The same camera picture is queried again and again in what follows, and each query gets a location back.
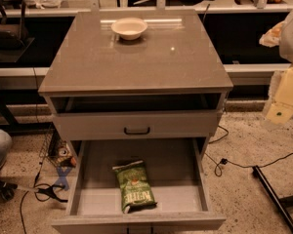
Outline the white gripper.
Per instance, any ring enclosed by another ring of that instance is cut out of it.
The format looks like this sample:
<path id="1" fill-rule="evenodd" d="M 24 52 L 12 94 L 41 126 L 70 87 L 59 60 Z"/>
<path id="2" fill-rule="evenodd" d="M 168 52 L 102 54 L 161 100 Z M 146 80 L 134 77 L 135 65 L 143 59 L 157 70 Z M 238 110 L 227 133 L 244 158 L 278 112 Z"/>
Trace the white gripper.
<path id="1" fill-rule="evenodd" d="M 266 47 L 278 46 L 283 22 L 279 22 L 268 30 L 259 40 Z M 262 111 L 261 126 L 267 130 L 283 127 L 293 116 L 293 64 L 281 74 L 281 80 L 273 96 Z"/>

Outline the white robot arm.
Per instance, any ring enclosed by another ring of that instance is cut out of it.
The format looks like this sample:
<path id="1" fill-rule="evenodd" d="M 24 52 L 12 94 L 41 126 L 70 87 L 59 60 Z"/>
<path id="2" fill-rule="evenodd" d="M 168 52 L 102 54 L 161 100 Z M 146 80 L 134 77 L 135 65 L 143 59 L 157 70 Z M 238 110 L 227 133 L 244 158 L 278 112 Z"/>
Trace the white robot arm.
<path id="1" fill-rule="evenodd" d="M 271 79 L 269 99 L 263 109 L 262 125 L 275 129 L 293 116 L 293 10 L 260 39 L 267 47 L 279 47 L 279 55 L 290 62 L 285 71 L 276 71 Z"/>

